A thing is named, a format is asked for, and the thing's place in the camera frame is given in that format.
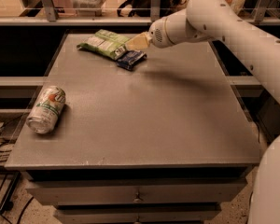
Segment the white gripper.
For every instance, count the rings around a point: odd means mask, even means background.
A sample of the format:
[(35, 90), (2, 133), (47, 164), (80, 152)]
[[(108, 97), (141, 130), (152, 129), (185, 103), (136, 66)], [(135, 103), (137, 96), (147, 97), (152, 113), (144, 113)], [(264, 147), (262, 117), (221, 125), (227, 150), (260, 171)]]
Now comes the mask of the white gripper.
[(127, 50), (141, 50), (148, 48), (150, 43), (160, 49), (171, 47), (173, 43), (168, 38), (166, 22), (167, 17), (154, 21), (148, 32), (143, 32), (128, 40), (125, 43), (125, 48)]

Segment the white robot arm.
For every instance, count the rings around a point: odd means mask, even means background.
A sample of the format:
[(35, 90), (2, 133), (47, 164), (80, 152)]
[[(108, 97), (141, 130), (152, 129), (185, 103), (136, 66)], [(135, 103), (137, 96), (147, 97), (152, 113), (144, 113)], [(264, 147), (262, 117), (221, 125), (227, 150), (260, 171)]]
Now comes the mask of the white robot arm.
[[(208, 38), (221, 41), (280, 104), (280, 39), (240, 19), (226, 0), (189, 0), (126, 43), (167, 48)], [(280, 135), (266, 148), (255, 177), (247, 224), (280, 224)]]

